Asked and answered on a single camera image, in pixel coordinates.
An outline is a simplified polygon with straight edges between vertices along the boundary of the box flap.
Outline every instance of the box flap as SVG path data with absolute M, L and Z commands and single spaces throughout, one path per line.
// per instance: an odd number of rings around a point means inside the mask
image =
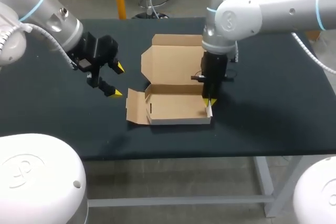
M 191 76 L 201 71 L 204 49 L 199 35 L 155 35 L 141 57 L 141 72 L 152 84 L 202 85 Z
M 149 124 L 147 119 L 145 93 L 128 89 L 126 120 L 137 124 Z
M 153 46 L 202 46 L 202 35 L 156 34 Z

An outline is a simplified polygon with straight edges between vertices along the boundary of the concrete floor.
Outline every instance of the concrete floor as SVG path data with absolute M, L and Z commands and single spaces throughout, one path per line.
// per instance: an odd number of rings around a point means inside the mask
M 78 18 L 117 18 L 115 0 L 60 0 Z M 125 0 L 130 18 L 143 12 L 139 0 Z M 170 0 L 157 8 L 171 17 L 199 17 L 206 0 Z M 314 45 L 317 55 L 336 68 L 336 31 L 325 32 Z M 327 75 L 336 90 L 336 78 Z M 290 157 L 268 158 L 274 182 Z M 85 163 L 88 197 L 135 198 L 177 195 L 239 195 L 260 193 L 251 158 L 191 158 Z M 95 208 L 89 223 L 193 223 L 193 224 L 296 224 L 291 202 L 280 217 L 266 219 L 262 205 L 162 206 Z

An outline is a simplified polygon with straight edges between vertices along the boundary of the table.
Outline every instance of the table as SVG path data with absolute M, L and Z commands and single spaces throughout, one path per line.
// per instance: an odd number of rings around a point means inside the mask
M 139 126 L 125 120 L 127 89 L 144 90 L 140 55 L 155 33 L 201 34 L 202 18 L 84 20 L 96 36 L 119 43 L 125 74 L 108 67 L 104 78 L 124 96 L 108 99 L 68 69 L 58 53 L 30 38 L 25 56 L 0 73 L 0 136 L 42 133 L 64 140 L 83 160 L 258 156 L 262 196 L 92 200 L 91 207 L 265 202 L 276 216 L 295 182 L 315 157 L 336 153 L 336 103 L 324 74 L 289 34 L 255 36 L 238 43 L 238 73 L 225 83 L 211 125 Z M 264 156 L 295 155 L 273 190 Z

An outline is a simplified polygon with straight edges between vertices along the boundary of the cardboard box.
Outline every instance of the cardboard box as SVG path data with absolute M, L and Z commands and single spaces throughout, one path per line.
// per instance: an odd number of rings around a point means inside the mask
M 211 105 L 202 98 L 201 35 L 155 35 L 141 56 L 141 72 L 151 82 L 145 92 L 128 89 L 127 120 L 137 124 L 210 124 Z

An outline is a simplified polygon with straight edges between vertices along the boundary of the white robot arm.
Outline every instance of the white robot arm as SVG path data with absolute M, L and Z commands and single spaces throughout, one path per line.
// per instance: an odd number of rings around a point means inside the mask
M 225 0 L 215 25 L 229 40 L 260 33 L 336 28 L 335 0 Z
M 87 83 L 107 97 L 121 95 L 99 77 L 107 64 L 124 73 L 116 55 L 118 43 L 110 36 L 95 38 L 58 0 L 0 0 L 0 68 L 18 60 L 25 51 L 24 31 L 36 30 L 61 52 L 71 68 L 87 72 Z
M 208 0 L 203 31 L 202 73 L 192 77 L 203 82 L 203 98 L 216 100 L 226 80 L 228 61 L 238 55 L 237 41 L 264 33 L 292 32 L 307 55 L 321 63 L 295 34 L 296 31 L 336 29 L 335 0 Z

